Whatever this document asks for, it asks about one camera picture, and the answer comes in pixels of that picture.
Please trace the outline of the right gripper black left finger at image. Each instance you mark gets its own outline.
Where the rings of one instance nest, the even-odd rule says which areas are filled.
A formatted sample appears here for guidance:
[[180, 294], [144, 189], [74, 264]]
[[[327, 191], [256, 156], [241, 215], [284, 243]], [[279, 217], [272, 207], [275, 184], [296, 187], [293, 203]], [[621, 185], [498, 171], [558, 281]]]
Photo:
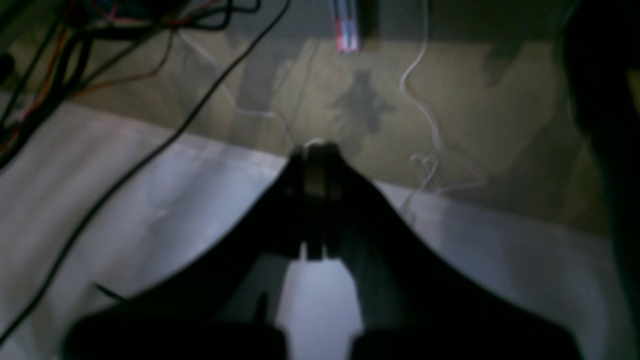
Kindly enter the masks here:
[[76, 322], [64, 360], [285, 360], [284, 333], [266, 323], [267, 295], [249, 322], [216, 314], [262, 255], [300, 255], [304, 155], [300, 146], [274, 183], [194, 262], [139, 294]]

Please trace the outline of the right gripper right finger at image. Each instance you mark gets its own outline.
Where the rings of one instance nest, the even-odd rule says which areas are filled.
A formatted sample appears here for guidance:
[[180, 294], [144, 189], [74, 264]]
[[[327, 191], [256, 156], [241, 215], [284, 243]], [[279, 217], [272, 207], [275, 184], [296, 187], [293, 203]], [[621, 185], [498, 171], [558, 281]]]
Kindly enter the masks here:
[[352, 276], [363, 332], [352, 360], [580, 360], [564, 326], [516, 306], [437, 255], [333, 143], [314, 145], [327, 255]]

